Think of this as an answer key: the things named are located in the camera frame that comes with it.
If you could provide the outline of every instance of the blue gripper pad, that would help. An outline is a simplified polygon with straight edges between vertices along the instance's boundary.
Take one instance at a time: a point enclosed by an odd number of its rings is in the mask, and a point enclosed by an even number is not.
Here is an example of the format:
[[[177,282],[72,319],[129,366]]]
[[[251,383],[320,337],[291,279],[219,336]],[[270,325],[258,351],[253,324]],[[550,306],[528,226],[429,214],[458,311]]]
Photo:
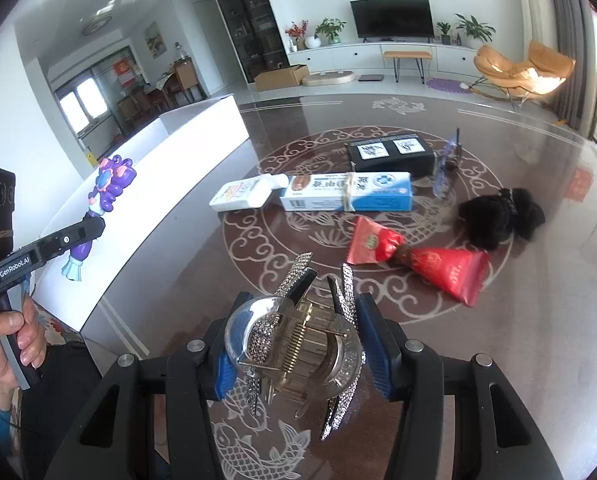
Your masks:
[[[387,400],[400,400],[397,398],[394,377],[402,363],[399,346],[370,294],[357,297],[356,311],[359,337],[370,365],[374,386]]]
[[[214,384],[216,398],[219,400],[225,399],[225,395],[234,388],[235,383],[236,367],[229,360],[227,352],[223,351],[218,359],[218,373],[216,374],[216,383]]]

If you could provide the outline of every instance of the black bookshelf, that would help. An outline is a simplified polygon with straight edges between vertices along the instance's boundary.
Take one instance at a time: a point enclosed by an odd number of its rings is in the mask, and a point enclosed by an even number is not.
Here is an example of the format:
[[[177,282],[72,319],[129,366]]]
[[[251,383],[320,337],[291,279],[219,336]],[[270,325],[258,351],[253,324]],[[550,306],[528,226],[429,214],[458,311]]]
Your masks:
[[[217,0],[249,83],[261,72],[289,66],[269,0]]]

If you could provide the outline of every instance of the television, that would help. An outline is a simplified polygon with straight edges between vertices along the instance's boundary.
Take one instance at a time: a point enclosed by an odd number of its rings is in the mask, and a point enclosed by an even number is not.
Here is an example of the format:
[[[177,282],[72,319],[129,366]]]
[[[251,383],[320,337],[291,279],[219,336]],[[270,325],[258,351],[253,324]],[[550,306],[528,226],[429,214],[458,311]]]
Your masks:
[[[433,38],[429,0],[350,2],[359,38]]]

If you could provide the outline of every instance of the purple toy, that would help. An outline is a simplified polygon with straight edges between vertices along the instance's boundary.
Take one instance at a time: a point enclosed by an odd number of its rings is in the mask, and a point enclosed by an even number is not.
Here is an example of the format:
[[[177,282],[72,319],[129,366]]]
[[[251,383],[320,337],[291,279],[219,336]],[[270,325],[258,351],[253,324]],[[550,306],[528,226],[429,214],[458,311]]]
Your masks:
[[[120,155],[104,158],[99,166],[94,189],[87,195],[89,209],[86,216],[103,216],[114,210],[117,196],[122,195],[123,189],[128,187],[136,177],[136,170],[132,168],[132,159],[121,159]],[[68,280],[81,281],[81,266],[92,250],[92,242],[81,244],[69,251],[69,260],[63,266],[62,274]]]

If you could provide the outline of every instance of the black scrunchie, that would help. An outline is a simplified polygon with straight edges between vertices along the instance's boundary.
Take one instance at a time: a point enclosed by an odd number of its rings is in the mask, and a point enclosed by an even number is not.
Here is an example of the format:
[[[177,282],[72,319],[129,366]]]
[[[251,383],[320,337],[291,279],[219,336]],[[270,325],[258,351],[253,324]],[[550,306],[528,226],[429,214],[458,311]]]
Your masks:
[[[470,243],[487,251],[495,250],[512,231],[530,240],[534,229],[545,223],[543,209],[522,187],[468,200],[459,205],[459,217],[466,223]]]

